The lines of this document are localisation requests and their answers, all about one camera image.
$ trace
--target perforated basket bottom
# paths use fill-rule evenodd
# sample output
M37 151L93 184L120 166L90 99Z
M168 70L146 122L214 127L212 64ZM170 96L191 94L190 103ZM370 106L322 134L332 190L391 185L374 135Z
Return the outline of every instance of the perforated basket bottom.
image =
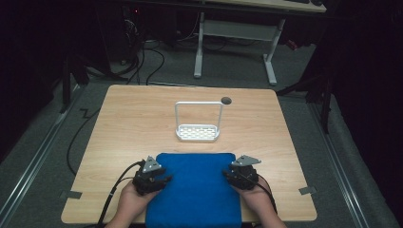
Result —
M180 125L177 134L183 141L214 141L218 136L214 125Z

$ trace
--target black cable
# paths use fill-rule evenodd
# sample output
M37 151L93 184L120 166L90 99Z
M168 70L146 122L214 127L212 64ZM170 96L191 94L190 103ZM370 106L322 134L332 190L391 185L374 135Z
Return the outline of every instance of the black cable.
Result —
M234 45L238 45L238 46L244 46L244 47L249 47L249 46L252 46L252 45L254 45L254 44L259 42L259 40L253 40L253 41L249 41L247 44L243 44L241 42L236 42L236 41L233 41L233 40L234 39L227 39L227 42L230 43L230 44L234 44Z
M220 42L223 42L223 44L222 44L221 47L218 47L218 48L209 48L209 47L203 45L203 48L204 48L204 49L207 49L207 50L211 50L211 51L218 51L218 50L221 50L221 49L225 48L226 45L227 45L227 39L224 38L224 39L218 39L218 40L219 40ZM211 37L210 37L210 41L211 41L212 43L219 43L219 42L214 42L214 39L212 39Z
M123 69L122 71L119 71L119 72L116 72L116 73L113 73L113 72L111 72L111 73L116 75L116 76L124 75L124 74L130 72L131 70L133 70L136 67L136 65L137 65L136 63L138 63L138 61L139 60L137 59L137 57L135 57L135 60L130 64L130 66L128 68ZM90 70L89 68L86 69L86 72L88 74L92 75L92 76L95 76L95 77L105 77L106 76L104 74L94 72L94 71Z
M191 39L183 40L183 41L177 41L176 44L182 47L187 47L191 48L194 47L198 44L198 41L194 41L195 38L198 38L198 36L192 37Z
M142 62L140 63L139 66L137 66L136 71L134 71L134 73L131 75L131 77L127 80L127 82L126 82L127 85L129 85L129 84L131 83L131 80L133 80L133 78L134 78L136 75L137 75L136 81L137 81L138 84L140 84L140 69L142 68L143 63L144 63L144 48L142 48L142 53L143 53Z
M92 113L92 115L90 115L89 117L86 117L86 120L83 122L83 124L81 124L80 128L77 130L77 132L74 134L73 139L70 141L70 145L68 146L67 149L67 166L68 169L71 171L71 173L74 175L74 177L77 175L76 171L74 171L74 169L71 167L70 164L70 150L71 150L71 146L73 146L73 143L75 141L75 139L77 138L78 134L80 133L80 131L83 129L83 127L86 125L86 123L89 122L89 120L92 119L92 117L94 117L99 111L101 110L101 108L98 108L98 110L96 110L94 113Z
M118 180L116 181L115 185L113 185L112 189L110 190L109 195L107 196L107 199L106 199L106 202L105 202L105 205L104 205L104 209L102 210L102 213L101 213L101 215L100 215L100 219L98 220L98 224L97 224L97 227L98 227L98 228L103 227L103 221L104 221L104 218L105 218L105 214L106 214L106 211L107 211L107 207L109 206L110 201L112 200L113 195L115 194L115 191L116 191L116 189L117 189L119 183L121 183L123 180L128 179L128 178L125 178L125 179L124 179L124 176L125 176L125 174L126 174L132 167L134 167L134 166L136 166L136 165L140 165L140 164L141 164L141 161L137 161L137 162L135 162L135 163L132 163L130 166L128 166L127 169L126 169L126 170L122 173L122 175L118 178Z
M147 49L147 50L154 51L154 52L160 54L161 57L163 57L163 55L162 55L158 50L155 50L155 49ZM148 86L148 81L150 80L151 76L152 76L155 72L157 72L161 67L163 67L163 63L164 63L164 62L165 62L165 57L163 57L163 61L161 62L160 66L158 66L158 68L155 69L150 75L148 75L147 79L145 80L145 85L146 85L146 86Z
M144 63L144 60L145 60L145 53L144 53L144 45L143 45L143 47L142 47L142 63L140 64L140 66L139 66L139 70L137 71L137 76L136 76L136 82L137 82L137 85L140 85L140 69L142 68L142 66L143 66L143 63Z
M241 173L237 172L237 175L240 175L243 179L245 179L247 181L250 181L251 183L253 183L253 184L257 185L258 187L260 187L261 189L263 189L263 191L267 194L267 196L269 197L270 201L272 202L273 209L275 210L276 214L278 213L278 210L277 210L277 207L276 207L276 201L273 198L273 194L271 192L269 192L265 187L263 187L258 182L248 179L247 177L243 176ZM262 177L261 175L259 175L259 177L261 177L262 179L264 179L264 181L266 181L267 186L269 186L269 189L270 189L270 185L267 182L267 180L264 177Z
M198 27L198 24L199 24L198 22L199 22L200 17L201 17L201 14L198 13L198 16L196 17L195 25L193 26L193 29L190 31L189 35L187 35L186 37L184 37L182 39L177 40L176 41L177 43L180 41L185 41L188 39L193 39L194 37L198 37L198 35L194 35L194 33L195 33L196 28Z

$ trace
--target metal rail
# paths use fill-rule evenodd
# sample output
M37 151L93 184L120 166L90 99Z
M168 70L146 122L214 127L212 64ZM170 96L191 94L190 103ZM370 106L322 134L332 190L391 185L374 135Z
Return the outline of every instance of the metal rail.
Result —
M53 146L54 140L57 134L59 133L59 130L64 120L66 119L67 114L73 107L75 101L77 101L78 98L82 95L83 91L84 87L82 85L81 86L77 85L74 87L73 97L70 105L64 112L60 113L55 123L51 127L50 131L45 136L45 139L42 141L42 144L36 151L36 154L29 163L29 166L27 167L26 171L15 185L6 203L3 205L0 211L0 228L3 227L5 228L9 224L12 215L17 210L25 194L28 192L30 185L35 180L36 175L38 174L43 163L45 162L45 159L48 157L48 154Z
M315 123L317 124L317 128L320 131L323 141L326 144L329 160L331 162L331 166L335 172L335 176L340 187L341 193L343 194L344 199L346 200L346 204L350 210L353 221L355 223L355 227L360 228L368 228L370 227L367 220L365 219L365 215L361 210L361 206L359 205L358 198L355 194L355 190L353 186L350 184L350 181L344 172L343 166L338 158L336 150L333 146L332 140L328 134L323 131L323 128L320 124L320 112L316 104L308 104L308 107L311 111L311 114L316 119Z

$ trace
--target blue cloth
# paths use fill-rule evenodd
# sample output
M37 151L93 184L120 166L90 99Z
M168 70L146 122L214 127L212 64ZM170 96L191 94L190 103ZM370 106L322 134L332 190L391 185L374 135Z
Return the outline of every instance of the blue cloth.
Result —
M240 195L222 174L234 154L162 153L156 160L173 178L148 204L147 228L241 226Z

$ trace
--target white basket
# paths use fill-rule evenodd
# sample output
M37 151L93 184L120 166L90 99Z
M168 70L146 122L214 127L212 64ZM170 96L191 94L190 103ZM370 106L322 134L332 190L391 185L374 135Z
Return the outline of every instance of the white basket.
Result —
M180 124L179 121L179 105L219 105L220 114L217 125L213 124ZM184 142L213 142L220 135L220 122L222 107L224 106L221 102L177 102L175 104L175 116L177 129L176 134L181 141Z

